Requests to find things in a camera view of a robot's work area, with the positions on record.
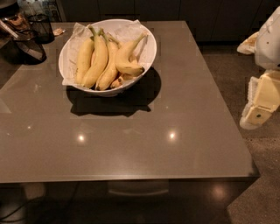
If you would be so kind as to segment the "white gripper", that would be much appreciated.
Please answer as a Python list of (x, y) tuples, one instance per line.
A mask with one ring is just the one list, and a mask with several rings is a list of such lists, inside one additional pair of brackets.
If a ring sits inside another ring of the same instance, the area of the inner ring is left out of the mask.
[[(246, 38), (237, 47), (237, 52), (250, 55), (256, 53), (259, 32)], [(280, 72), (266, 70), (259, 78), (251, 77), (248, 83), (248, 103), (241, 114), (240, 126), (255, 130), (266, 123), (280, 106)]]

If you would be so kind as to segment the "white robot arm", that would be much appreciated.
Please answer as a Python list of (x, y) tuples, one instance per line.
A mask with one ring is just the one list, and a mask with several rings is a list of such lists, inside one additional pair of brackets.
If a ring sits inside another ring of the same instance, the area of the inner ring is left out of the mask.
[(258, 32), (237, 47), (238, 53), (253, 54), (264, 69), (259, 78), (248, 83), (248, 102), (242, 111), (240, 126), (254, 130), (266, 123), (280, 106), (280, 6)]

